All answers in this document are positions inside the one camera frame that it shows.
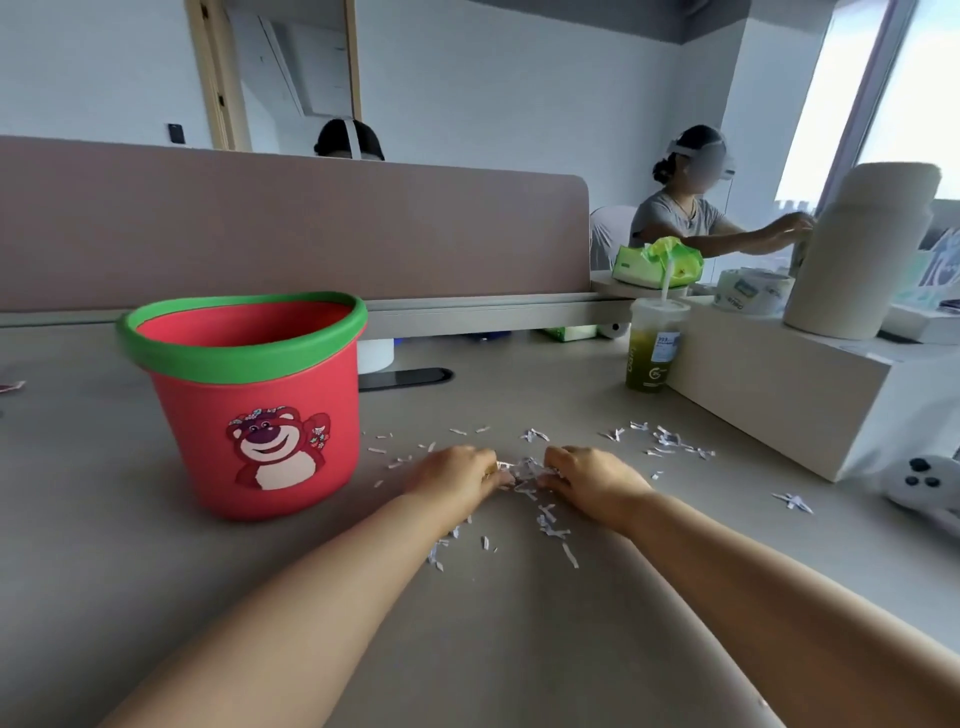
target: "green bucket rim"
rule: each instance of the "green bucket rim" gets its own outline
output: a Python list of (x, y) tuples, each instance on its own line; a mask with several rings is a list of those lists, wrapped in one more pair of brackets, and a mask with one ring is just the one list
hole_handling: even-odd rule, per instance
[[(149, 339), (137, 331), (142, 324), (171, 313), (247, 303), (319, 301), (340, 303), (350, 313), (332, 326), (292, 339), (243, 347), (195, 347)], [(348, 346), (367, 325), (367, 306), (336, 291), (266, 296), (213, 296), (148, 303), (116, 322), (120, 345), (127, 356), (148, 372), (201, 384), (252, 384), (279, 379), (309, 369)]]

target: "plastic cup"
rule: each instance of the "plastic cup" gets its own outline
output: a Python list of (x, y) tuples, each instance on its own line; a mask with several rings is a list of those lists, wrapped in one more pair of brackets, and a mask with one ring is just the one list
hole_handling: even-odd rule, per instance
[(661, 299), (637, 299), (630, 306), (630, 348), (627, 386), (638, 392), (663, 389), (690, 313), (690, 304)]
[(346, 485), (360, 455), (353, 296), (177, 299), (117, 321), (127, 356), (153, 381), (197, 498), (259, 521)]

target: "straw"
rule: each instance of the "straw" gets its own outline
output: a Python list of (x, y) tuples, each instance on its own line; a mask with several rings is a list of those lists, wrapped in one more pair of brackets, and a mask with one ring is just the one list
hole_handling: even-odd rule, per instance
[(666, 271), (663, 274), (663, 287), (660, 290), (660, 302), (666, 301), (666, 294), (670, 290), (670, 279), (673, 278), (673, 258), (666, 261)]

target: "window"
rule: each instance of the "window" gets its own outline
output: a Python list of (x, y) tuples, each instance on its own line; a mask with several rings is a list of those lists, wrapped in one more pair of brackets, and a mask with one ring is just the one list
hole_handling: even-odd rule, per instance
[(960, 2), (920, 0), (858, 161), (936, 164), (937, 198), (960, 200), (958, 84)]
[(819, 203), (886, 10), (887, 0), (848, 0), (834, 10), (780, 178), (780, 213)]

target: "white fabric item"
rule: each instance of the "white fabric item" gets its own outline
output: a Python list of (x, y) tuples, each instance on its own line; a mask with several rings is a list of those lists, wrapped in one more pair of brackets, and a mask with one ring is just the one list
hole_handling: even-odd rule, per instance
[(379, 372), (393, 363), (393, 339), (363, 339), (357, 342), (357, 374)]
[(635, 205), (598, 207), (590, 215), (590, 270), (611, 271), (620, 248), (630, 245)]

